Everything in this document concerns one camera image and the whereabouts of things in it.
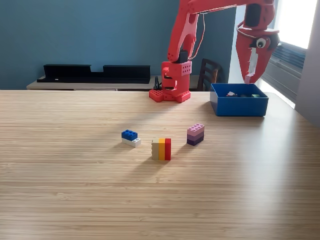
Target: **white lego brick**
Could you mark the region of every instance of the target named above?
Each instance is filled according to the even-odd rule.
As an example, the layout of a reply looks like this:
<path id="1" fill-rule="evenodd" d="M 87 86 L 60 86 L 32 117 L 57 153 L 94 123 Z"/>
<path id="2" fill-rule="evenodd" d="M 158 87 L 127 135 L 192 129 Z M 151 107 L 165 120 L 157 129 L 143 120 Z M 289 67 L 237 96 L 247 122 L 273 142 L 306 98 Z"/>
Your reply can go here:
<path id="1" fill-rule="evenodd" d="M 122 138 L 122 143 L 127 144 L 127 145 L 129 145 L 129 146 L 131 146 L 131 147 L 136 148 L 136 147 L 138 147 L 138 146 L 141 145 L 141 139 L 140 139 L 140 138 L 136 138 L 135 140 L 130 141 L 130 140 L 127 140 L 127 139 Z"/>

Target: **chair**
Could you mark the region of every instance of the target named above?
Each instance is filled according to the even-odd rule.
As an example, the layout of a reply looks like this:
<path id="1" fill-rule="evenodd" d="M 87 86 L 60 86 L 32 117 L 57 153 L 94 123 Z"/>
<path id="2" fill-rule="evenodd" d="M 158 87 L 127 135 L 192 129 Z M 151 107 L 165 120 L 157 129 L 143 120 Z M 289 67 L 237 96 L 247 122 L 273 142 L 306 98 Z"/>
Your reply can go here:
<path id="1" fill-rule="evenodd" d="M 223 82 L 224 74 L 221 65 L 206 58 L 202 59 L 197 91 L 203 92 L 205 86 L 205 91 L 208 92 L 211 84 Z"/>

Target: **stacked lego bricks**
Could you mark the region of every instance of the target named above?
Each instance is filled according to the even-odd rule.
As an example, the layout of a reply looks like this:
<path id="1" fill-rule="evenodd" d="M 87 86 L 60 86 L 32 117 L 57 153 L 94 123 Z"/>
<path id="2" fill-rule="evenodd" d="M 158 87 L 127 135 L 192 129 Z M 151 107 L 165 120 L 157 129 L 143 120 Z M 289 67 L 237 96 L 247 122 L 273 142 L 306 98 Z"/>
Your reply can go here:
<path id="1" fill-rule="evenodd" d="M 155 138 L 152 140 L 152 159 L 171 160 L 171 138 Z"/>
<path id="2" fill-rule="evenodd" d="M 125 130 L 121 133 L 122 142 L 134 148 L 141 145 L 141 139 L 135 131 Z"/>
<path id="3" fill-rule="evenodd" d="M 186 143 L 192 146 L 202 142 L 205 138 L 205 126 L 197 123 L 188 128 L 186 133 Z"/>

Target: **blue box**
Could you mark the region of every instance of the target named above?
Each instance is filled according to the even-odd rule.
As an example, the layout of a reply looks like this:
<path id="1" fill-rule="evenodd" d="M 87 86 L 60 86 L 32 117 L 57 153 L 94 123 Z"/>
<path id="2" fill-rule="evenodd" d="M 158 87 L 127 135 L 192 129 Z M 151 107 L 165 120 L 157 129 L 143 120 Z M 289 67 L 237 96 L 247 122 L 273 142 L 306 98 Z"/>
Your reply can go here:
<path id="1" fill-rule="evenodd" d="M 135 131 L 125 130 L 121 133 L 121 137 L 123 139 L 133 141 L 138 138 L 138 133 L 136 133 Z"/>
<path id="2" fill-rule="evenodd" d="M 227 96 L 233 92 L 237 96 Z M 239 97 L 252 94 L 260 97 Z M 217 116 L 263 117 L 266 115 L 269 98 L 254 84 L 212 83 L 210 101 Z"/>

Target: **yellow lego brick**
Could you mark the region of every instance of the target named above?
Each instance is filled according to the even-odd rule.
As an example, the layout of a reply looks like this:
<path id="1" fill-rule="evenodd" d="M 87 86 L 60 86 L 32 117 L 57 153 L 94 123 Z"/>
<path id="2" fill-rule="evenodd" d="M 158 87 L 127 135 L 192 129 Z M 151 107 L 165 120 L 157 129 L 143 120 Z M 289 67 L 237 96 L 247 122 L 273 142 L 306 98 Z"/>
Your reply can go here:
<path id="1" fill-rule="evenodd" d="M 166 152 L 166 139 L 159 138 L 159 160 L 165 160 L 165 152 Z"/>

